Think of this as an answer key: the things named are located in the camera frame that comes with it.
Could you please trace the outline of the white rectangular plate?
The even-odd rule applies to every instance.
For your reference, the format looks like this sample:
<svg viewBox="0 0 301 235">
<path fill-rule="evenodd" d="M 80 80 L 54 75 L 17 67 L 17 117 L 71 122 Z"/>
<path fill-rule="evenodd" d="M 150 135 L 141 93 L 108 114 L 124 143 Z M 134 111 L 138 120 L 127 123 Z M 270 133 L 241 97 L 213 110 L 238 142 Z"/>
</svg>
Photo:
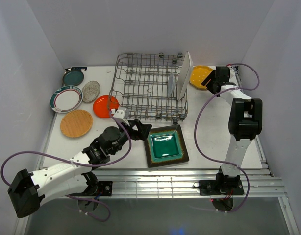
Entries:
<svg viewBox="0 0 301 235">
<path fill-rule="evenodd" d="M 193 71 L 193 61 L 190 53 L 187 51 L 177 80 L 177 100 L 181 100 L 187 89 L 191 74 Z"/>
</svg>

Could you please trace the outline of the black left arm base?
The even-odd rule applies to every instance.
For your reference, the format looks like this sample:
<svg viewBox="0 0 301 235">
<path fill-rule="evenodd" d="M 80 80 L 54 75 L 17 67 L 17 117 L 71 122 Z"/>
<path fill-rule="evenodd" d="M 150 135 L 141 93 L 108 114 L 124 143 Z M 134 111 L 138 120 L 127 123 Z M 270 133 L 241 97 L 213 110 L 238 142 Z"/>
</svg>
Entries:
<svg viewBox="0 0 301 235">
<path fill-rule="evenodd" d="M 84 193 L 89 196 L 111 196 L 113 181 L 95 181 L 88 185 Z"/>
</svg>

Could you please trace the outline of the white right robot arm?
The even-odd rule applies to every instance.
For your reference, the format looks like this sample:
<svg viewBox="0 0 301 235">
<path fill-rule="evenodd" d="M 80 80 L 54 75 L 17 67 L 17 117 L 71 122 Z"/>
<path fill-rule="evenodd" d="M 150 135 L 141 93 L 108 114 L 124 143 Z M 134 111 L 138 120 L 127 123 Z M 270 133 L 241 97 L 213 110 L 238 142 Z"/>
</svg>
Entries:
<svg viewBox="0 0 301 235">
<path fill-rule="evenodd" d="M 202 82 L 207 90 L 224 99 L 231 110 L 228 120 L 230 143 L 226 158 L 214 180 L 199 181 L 200 195 L 243 195 L 241 164 L 251 142 L 262 131 L 263 102 L 242 92 L 230 82 L 229 66 L 217 66 Z"/>
</svg>

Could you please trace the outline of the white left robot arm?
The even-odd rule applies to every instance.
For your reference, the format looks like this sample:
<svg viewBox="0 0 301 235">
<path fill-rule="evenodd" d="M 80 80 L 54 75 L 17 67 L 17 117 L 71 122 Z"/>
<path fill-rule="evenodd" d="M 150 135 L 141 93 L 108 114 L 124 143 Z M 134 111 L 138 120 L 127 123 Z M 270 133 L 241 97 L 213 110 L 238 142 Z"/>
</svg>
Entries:
<svg viewBox="0 0 301 235">
<path fill-rule="evenodd" d="M 126 142 L 146 140 L 151 128 L 152 125 L 137 119 L 118 122 L 68 160 L 33 172 L 19 171 L 8 189 L 17 217 L 27 217 L 43 204 L 63 196 L 105 195 L 92 171 L 109 165 L 110 156 L 120 151 Z"/>
</svg>

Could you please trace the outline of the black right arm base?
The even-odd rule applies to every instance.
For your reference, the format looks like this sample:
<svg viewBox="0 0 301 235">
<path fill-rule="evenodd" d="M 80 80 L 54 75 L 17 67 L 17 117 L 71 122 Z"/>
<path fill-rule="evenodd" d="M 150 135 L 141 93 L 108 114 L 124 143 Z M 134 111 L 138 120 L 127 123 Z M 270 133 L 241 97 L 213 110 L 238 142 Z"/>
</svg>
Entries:
<svg viewBox="0 0 301 235">
<path fill-rule="evenodd" d="M 242 181 L 239 180 L 237 185 L 226 185 L 218 183 L 216 180 L 199 180 L 194 183 L 194 188 L 199 190 L 201 196 L 211 195 L 244 195 Z"/>
</svg>

